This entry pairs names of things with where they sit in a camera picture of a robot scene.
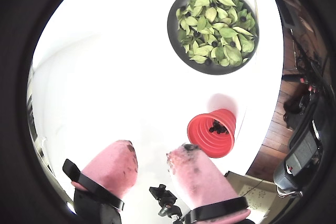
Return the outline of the pink covered gripper finger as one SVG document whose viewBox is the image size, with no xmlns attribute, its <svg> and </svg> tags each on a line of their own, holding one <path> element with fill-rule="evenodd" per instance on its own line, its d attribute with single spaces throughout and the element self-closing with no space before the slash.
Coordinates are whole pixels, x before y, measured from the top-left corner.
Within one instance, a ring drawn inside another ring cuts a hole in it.
<svg viewBox="0 0 336 224">
<path fill-rule="evenodd" d="M 246 198 L 197 145 L 183 144 L 166 156 L 175 190 L 190 209 L 186 223 L 243 223 L 250 215 Z"/>
<path fill-rule="evenodd" d="M 62 170 L 75 188 L 74 209 L 84 223 L 121 223 L 123 198 L 135 185 L 138 176 L 138 161 L 132 142 L 113 142 L 83 170 L 66 159 Z"/>
</svg>

